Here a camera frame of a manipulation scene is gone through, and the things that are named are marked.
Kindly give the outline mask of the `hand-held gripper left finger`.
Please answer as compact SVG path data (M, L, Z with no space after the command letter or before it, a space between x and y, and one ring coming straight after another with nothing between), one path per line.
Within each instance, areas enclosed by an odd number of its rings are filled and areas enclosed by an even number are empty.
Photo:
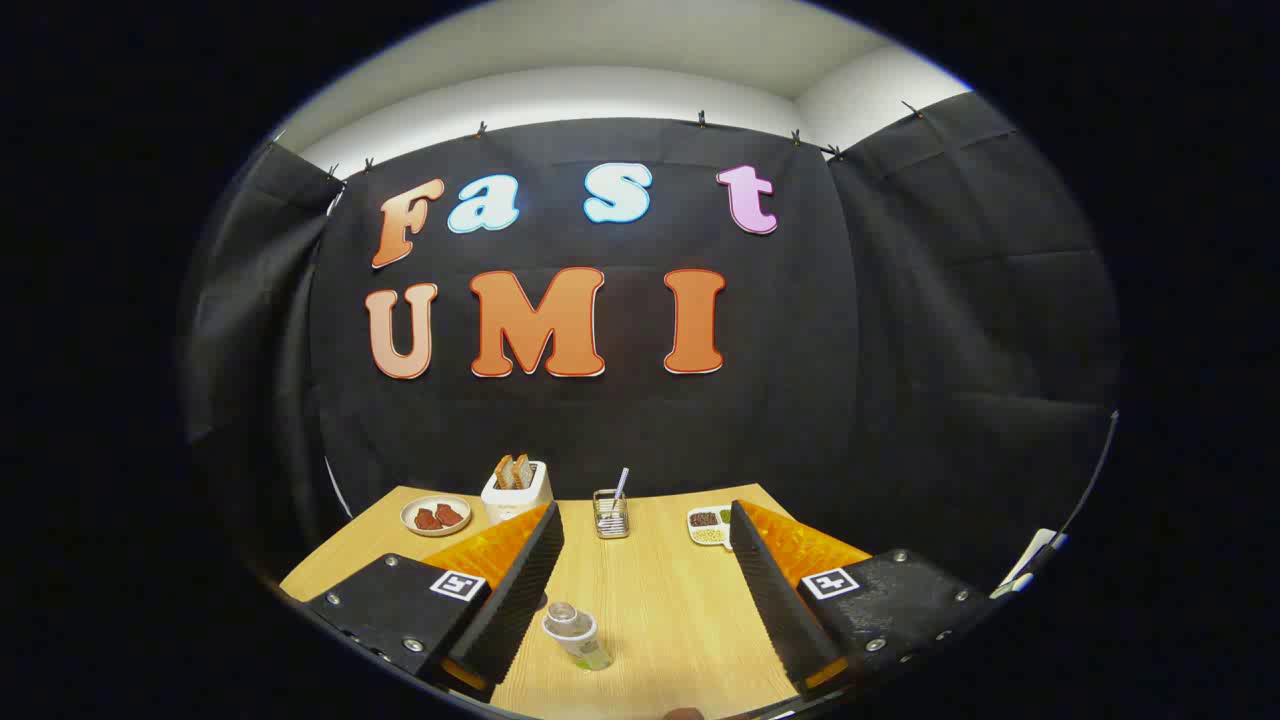
M488 701L507 676L564 544L549 502L422 560L385 553L306 609L366 652Z

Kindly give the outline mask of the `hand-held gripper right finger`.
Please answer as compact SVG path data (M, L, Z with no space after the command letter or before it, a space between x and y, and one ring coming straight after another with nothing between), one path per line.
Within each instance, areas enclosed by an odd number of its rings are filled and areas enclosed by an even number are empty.
M812 698L883 685L1001 607L911 550L872 555L748 501L730 543L787 679Z

